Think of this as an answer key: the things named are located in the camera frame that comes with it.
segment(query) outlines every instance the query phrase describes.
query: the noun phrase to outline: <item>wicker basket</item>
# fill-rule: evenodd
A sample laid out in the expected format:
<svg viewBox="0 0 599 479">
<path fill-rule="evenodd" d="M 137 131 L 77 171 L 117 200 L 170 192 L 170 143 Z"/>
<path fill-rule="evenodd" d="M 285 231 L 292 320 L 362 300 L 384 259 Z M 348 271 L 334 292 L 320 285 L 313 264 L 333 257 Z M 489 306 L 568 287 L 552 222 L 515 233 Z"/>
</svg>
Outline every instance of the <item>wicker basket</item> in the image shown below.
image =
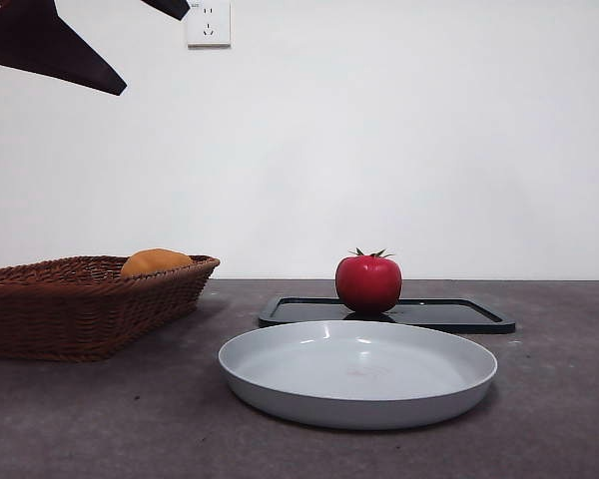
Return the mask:
<svg viewBox="0 0 599 479">
<path fill-rule="evenodd" d="M 105 359 L 196 308 L 220 262 L 120 277 L 126 257 L 78 256 L 0 268 L 0 357 Z"/>
</svg>

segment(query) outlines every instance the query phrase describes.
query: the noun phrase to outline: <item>black tray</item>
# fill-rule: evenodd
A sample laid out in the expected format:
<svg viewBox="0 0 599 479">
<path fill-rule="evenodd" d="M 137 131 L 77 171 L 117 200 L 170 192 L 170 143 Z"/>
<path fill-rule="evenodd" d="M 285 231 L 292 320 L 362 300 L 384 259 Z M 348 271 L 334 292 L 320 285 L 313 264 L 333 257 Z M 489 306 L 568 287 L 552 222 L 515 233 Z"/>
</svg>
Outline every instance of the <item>black tray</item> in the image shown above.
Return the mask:
<svg viewBox="0 0 599 479">
<path fill-rule="evenodd" d="M 380 314 L 353 312 L 340 299 L 275 297 L 262 311 L 260 326 L 289 322 L 354 319 L 424 326 L 446 332 L 514 332 L 515 321 L 467 299 L 400 299 Z"/>
</svg>

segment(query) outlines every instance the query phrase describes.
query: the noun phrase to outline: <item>bread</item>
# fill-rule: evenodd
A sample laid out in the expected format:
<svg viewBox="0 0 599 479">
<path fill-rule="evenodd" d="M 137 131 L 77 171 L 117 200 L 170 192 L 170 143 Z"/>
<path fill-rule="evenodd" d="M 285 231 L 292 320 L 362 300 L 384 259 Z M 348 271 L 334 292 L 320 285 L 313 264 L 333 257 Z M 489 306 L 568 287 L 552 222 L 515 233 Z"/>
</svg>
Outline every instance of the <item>bread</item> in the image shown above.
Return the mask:
<svg viewBox="0 0 599 479">
<path fill-rule="evenodd" d="M 181 252 L 158 247 L 145 249 L 136 252 L 126 260 L 120 271 L 120 276 L 129 277 L 138 274 L 151 274 L 189 264 L 193 264 L 193 260 Z"/>
</svg>

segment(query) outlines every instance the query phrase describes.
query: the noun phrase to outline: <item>outlet faceplate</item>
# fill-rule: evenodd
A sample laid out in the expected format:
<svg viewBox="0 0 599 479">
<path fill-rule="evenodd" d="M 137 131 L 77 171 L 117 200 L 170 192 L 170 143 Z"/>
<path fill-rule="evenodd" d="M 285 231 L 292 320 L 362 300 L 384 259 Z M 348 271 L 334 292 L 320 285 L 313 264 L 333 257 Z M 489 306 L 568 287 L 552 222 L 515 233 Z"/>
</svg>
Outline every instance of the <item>outlet faceplate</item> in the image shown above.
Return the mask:
<svg viewBox="0 0 599 479">
<path fill-rule="evenodd" d="M 229 0 L 189 1 L 185 17 L 189 48 L 231 46 L 231 3 Z"/>
</svg>

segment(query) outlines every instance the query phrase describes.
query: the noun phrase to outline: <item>red tomato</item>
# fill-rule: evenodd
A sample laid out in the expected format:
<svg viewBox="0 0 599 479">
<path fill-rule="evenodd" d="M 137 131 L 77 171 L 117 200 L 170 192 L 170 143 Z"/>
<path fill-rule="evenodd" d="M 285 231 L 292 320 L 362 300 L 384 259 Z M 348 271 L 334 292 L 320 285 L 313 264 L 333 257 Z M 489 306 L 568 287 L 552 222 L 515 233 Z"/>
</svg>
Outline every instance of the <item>red tomato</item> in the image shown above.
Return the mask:
<svg viewBox="0 0 599 479">
<path fill-rule="evenodd" d="M 345 257 L 337 266 L 335 288 L 353 311 L 378 313 L 391 309 L 401 294 L 401 271 L 383 251 Z"/>
</svg>

